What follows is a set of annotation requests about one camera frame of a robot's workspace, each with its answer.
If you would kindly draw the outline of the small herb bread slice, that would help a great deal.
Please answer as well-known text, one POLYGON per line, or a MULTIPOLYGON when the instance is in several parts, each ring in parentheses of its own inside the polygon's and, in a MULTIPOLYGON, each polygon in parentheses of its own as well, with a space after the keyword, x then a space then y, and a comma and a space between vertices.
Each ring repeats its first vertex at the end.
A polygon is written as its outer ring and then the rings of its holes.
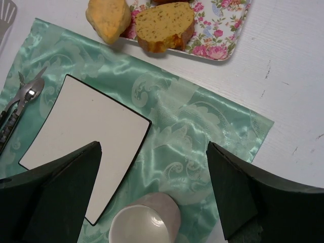
POLYGON ((189 2, 189 0, 153 0, 154 3, 158 5, 176 3, 176 2, 189 2))

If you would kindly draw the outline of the large herb bread slice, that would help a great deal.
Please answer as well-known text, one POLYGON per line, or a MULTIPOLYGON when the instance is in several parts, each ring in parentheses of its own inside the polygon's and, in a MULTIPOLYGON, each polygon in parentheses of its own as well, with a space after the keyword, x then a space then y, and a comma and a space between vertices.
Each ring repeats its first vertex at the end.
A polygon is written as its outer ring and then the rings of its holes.
POLYGON ((146 9, 135 17, 135 32, 139 46, 147 52, 185 51, 194 34, 194 10, 188 2, 146 9))

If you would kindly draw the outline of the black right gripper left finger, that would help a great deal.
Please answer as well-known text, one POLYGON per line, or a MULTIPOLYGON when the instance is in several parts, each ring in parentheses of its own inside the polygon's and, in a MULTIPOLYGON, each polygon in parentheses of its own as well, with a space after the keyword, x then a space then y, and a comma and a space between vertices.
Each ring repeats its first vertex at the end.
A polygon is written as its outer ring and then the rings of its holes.
POLYGON ((1 179, 1 242, 77 242, 101 156, 93 141, 1 179))

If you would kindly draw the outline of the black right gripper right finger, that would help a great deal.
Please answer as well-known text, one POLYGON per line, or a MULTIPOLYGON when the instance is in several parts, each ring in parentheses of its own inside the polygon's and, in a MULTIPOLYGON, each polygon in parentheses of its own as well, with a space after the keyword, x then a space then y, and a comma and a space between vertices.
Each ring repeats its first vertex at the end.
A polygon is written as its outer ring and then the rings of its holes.
POLYGON ((279 177, 214 142, 207 159, 228 242, 323 242, 322 188, 279 177))

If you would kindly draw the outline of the triangular yellow bread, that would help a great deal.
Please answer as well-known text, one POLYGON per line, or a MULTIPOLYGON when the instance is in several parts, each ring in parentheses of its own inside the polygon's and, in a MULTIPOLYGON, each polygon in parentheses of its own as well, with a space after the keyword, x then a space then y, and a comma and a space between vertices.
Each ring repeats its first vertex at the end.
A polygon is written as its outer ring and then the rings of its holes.
POLYGON ((125 0, 90 0, 86 19, 106 44, 115 43, 131 24, 131 11, 125 0))

